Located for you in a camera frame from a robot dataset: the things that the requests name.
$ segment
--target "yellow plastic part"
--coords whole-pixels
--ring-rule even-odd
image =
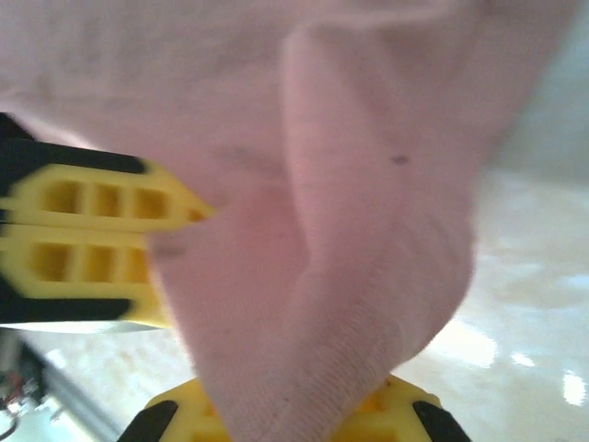
[[[50,165],[0,199],[0,272],[28,298],[124,298],[120,320],[167,327],[144,234],[185,227],[213,208],[152,162],[147,172]]]
[[[145,408],[162,401],[174,401],[179,408],[160,442],[231,442],[198,379],[157,396]],[[442,408],[437,397],[390,376],[343,422],[331,442],[431,442],[412,408],[416,401]]]

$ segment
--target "marble floor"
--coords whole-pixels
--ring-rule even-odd
[[[589,6],[489,166],[478,223],[466,302],[397,374],[476,442],[589,441]],[[192,376],[169,331],[27,336],[121,425]]]

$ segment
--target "pink cloth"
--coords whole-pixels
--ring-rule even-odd
[[[19,0],[0,111],[220,208],[155,239],[236,441],[322,441],[453,315],[477,175],[573,0]]]

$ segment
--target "wire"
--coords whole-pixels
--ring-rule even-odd
[[[12,435],[14,435],[15,434],[15,431],[17,431],[18,424],[19,424],[19,419],[18,419],[18,416],[16,414],[12,413],[7,408],[4,409],[4,412],[7,413],[10,416],[11,422],[10,422],[10,428],[8,428],[7,431],[5,431],[2,435],[0,435],[0,441],[7,440],[9,437],[11,437]]]

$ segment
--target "pink fabric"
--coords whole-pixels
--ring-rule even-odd
[[[184,342],[236,441],[322,441],[465,295],[479,170],[576,3],[3,2],[0,110],[220,208],[155,239]]]

